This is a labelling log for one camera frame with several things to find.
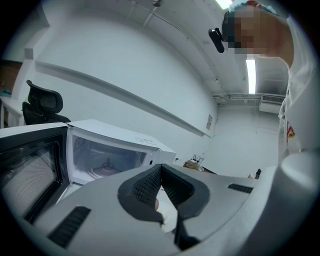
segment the microwave door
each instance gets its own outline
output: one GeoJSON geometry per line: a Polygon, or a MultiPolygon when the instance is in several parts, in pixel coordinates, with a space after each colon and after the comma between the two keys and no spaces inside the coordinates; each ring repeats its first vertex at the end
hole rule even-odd
{"type": "Polygon", "coordinates": [[[32,223],[69,185],[68,126],[48,123],[1,130],[1,196],[14,216],[32,223]]]}

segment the person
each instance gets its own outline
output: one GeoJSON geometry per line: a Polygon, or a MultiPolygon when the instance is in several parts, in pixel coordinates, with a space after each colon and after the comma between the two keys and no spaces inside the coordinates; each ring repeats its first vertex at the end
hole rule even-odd
{"type": "Polygon", "coordinates": [[[279,17],[271,6],[267,7],[254,0],[235,0],[224,15],[221,32],[223,41],[228,43],[229,48],[246,49],[247,54],[262,58],[280,58],[286,63],[288,85],[278,115],[278,162],[281,163],[289,154],[306,150],[305,138],[297,139],[295,127],[291,126],[286,115],[306,88],[313,87],[316,92],[316,87],[319,88],[317,54],[303,30],[292,16],[287,19],[279,17]]]}

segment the white microwave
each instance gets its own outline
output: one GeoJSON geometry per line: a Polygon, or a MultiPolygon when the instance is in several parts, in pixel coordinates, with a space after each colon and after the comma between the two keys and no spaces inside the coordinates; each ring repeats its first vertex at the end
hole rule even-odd
{"type": "Polygon", "coordinates": [[[151,136],[93,119],[0,129],[1,192],[13,214],[32,223],[72,184],[175,157],[151,136]]]}

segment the black vent slot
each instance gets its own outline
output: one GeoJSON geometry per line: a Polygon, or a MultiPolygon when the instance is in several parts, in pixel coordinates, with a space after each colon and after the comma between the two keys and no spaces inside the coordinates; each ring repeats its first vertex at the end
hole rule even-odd
{"type": "Polygon", "coordinates": [[[82,223],[90,213],[90,209],[84,206],[75,207],[72,212],[58,225],[58,227],[48,236],[57,245],[66,248],[72,238],[77,233],[82,223]]]}
{"type": "Polygon", "coordinates": [[[238,184],[230,184],[228,186],[228,188],[232,189],[232,190],[248,193],[248,194],[250,194],[251,191],[254,189],[253,187],[243,186],[243,185],[238,185],[238,184]]]}

